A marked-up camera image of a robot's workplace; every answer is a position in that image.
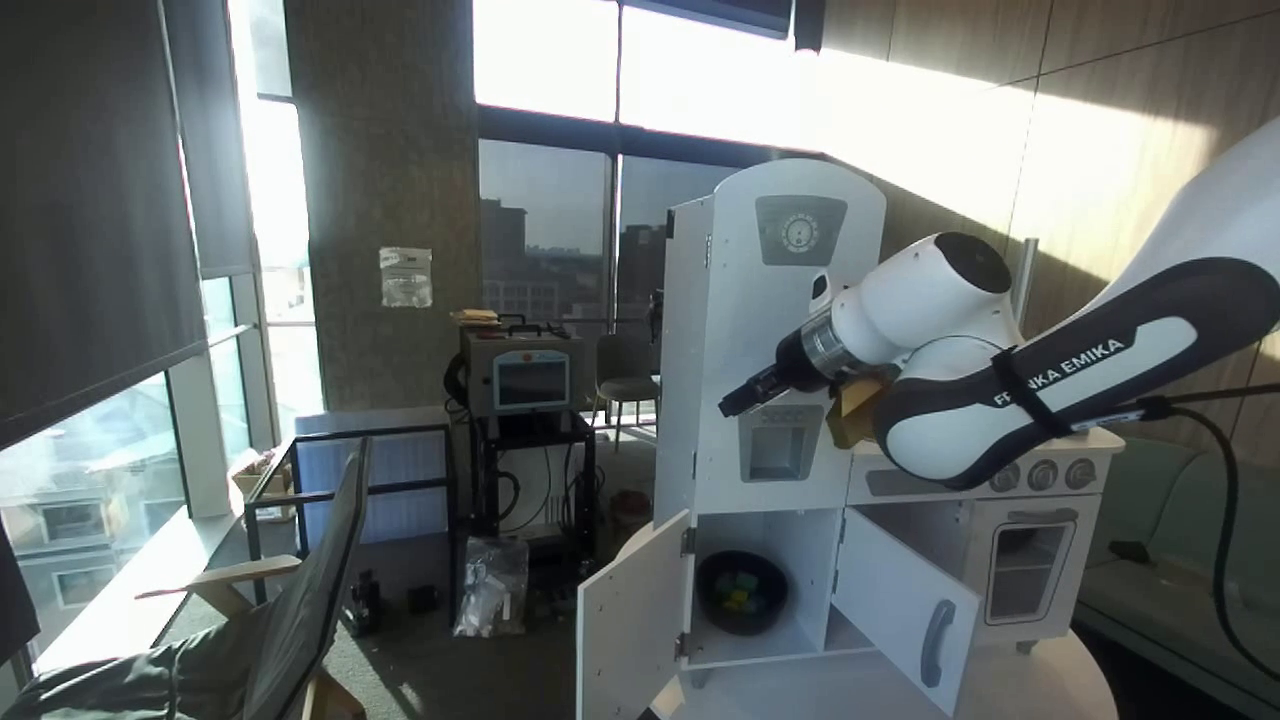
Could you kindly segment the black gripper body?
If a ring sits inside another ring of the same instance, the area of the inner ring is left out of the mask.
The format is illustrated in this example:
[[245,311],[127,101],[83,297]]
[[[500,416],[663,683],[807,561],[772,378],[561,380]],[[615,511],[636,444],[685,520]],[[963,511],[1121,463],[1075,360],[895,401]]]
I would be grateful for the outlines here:
[[816,370],[807,366],[807,356],[796,344],[780,344],[768,370],[762,370],[719,401],[719,412],[746,416],[787,390],[807,390],[812,380]]

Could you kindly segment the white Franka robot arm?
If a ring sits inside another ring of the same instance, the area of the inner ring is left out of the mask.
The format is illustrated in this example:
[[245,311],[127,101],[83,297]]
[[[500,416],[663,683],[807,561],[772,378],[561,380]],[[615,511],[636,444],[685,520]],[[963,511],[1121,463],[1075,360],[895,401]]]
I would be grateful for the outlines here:
[[1007,290],[988,240],[934,234],[787,332],[719,412],[890,371],[873,408],[886,458],[917,481],[971,490],[1036,444],[1257,344],[1280,323],[1280,121],[1191,175],[1075,318],[1019,339]]

